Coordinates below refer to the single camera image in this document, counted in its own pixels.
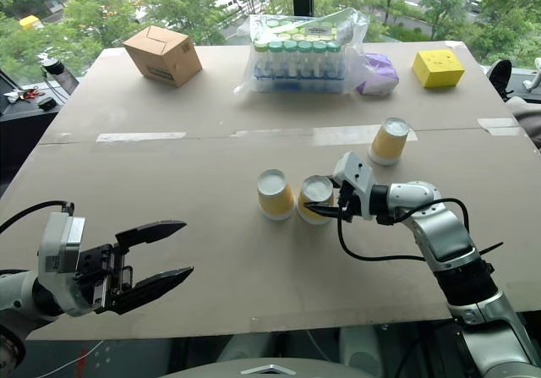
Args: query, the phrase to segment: yellow box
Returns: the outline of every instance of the yellow box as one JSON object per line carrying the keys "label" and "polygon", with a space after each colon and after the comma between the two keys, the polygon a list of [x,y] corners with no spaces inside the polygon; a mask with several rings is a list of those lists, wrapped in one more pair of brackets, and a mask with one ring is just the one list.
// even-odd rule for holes
{"label": "yellow box", "polygon": [[425,88],[456,85],[464,70],[450,50],[419,51],[413,62],[413,72]]}

